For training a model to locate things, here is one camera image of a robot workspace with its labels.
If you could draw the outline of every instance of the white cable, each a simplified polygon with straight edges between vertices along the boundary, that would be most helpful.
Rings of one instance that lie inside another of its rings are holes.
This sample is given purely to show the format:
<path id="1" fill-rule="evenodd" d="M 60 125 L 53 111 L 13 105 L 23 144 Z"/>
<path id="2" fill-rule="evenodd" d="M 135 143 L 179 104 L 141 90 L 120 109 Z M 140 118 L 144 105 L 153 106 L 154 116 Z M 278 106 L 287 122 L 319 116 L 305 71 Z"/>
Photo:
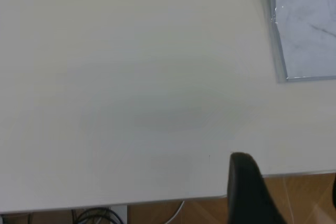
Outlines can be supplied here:
<path id="1" fill-rule="evenodd" d="M 101 222 L 101 217 L 96 221 L 96 224 L 99 224 L 100 222 Z"/>
<path id="2" fill-rule="evenodd" d="M 176 211 L 176 213 L 167 222 L 165 222 L 164 224 L 170 223 L 179 214 L 179 212 L 181 211 L 183 205 L 184 205 L 184 201 L 182 201 L 182 203 L 180 204 L 180 207 L 178 208 L 178 210 Z"/>

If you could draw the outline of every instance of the black cable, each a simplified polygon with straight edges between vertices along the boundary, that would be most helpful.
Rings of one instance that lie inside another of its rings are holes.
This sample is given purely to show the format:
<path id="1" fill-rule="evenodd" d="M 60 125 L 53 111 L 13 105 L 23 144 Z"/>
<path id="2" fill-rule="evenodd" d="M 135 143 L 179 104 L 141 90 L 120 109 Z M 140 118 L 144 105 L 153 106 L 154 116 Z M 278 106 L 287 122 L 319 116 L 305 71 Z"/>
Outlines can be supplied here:
<path id="1" fill-rule="evenodd" d="M 124 224 L 124 222 L 122 221 L 122 219 L 119 217 L 119 215 L 117 215 L 116 212 L 112 211 L 111 209 L 107 208 L 107 207 L 94 207 L 94 208 L 90 208 L 88 210 L 85 210 L 84 212 L 82 212 L 78 218 L 77 218 L 77 223 L 78 221 L 82 222 L 83 219 L 80 219 L 83 215 L 87 214 L 88 212 L 90 211 L 107 211 L 109 212 L 110 214 L 113 214 L 117 219 L 118 221 L 120 222 L 120 224 Z"/>
<path id="2" fill-rule="evenodd" d="M 31 221 L 31 220 L 32 220 L 32 219 L 31 219 L 31 218 L 32 218 L 31 216 L 32 216 L 32 214 L 28 214 L 28 221 L 27 221 L 28 224 L 30 224 L 30 223 L 32 222 L 32 221 Z"/>
<path id="3" fill-rule="evenodd" d="M 75 210 L 71 210 L 71 215 L 72 215 L 72 224 L 75 224 L 76 222 L 76 211 Z"/>
<path id="4" fill-rule="evenodd" d="M 85 220 L 89 220 L 89 219 L 93 219 L 93 218 L 103 218 L 103 219 L 106 219 L 113 224 L 118 224 L 115 220 L 113 220 L 112 218 L 110 218 L 108 216 L 105 216 L 105 215 L 88 215 L 88 216 L 85 216 L 83 219 L 77 218 L 75 224 L 78 224 L 78 223 L 81 223 Z"/>

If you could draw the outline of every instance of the clear plastic sheet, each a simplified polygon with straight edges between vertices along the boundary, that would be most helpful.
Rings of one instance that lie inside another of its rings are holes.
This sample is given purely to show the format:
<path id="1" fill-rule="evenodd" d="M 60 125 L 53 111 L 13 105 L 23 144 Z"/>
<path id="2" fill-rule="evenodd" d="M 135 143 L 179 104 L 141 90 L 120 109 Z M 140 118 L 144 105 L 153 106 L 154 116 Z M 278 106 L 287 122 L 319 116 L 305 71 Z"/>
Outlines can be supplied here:
<path id="1" fill-rule="evenodd" d="M 336 0 L 268 0 L 277 71 L 287 81 L 336 78 Z"/>

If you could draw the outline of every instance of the wooden floor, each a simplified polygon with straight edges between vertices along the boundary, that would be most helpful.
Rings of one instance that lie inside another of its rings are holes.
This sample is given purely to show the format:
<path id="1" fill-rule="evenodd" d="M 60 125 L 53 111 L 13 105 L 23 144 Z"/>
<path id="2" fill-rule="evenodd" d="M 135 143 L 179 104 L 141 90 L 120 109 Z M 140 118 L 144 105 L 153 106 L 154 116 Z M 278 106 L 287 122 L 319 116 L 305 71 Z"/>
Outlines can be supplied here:
<path id="1" fill-rule="evenodd" d="M 336 223 L 332 205 L 335 174 L 267 178 L 267 187 L 289 224 Z M 181 202 L 130 206 L 129 224 L 163 224 Z M 70 211 L 36 212 L 31 224 L 71 224 Z M 27 216 L 8 216 L 8 224 L 26 224 Z M 186 201 L 171 224 L 222 224 L 227 221 L 227 200 Z"/>

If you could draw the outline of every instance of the white table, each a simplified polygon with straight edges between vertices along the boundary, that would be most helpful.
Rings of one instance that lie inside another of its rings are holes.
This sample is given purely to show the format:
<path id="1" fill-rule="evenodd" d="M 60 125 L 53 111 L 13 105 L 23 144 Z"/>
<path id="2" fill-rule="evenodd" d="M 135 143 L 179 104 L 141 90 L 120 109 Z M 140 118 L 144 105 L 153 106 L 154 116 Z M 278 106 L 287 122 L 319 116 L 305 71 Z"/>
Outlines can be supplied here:
<path id="1" fill-rule="evenodd" d="M 264 0 L 0 0 L 0 211 L 336 168 L 336 80 L 278 83 Z"/>

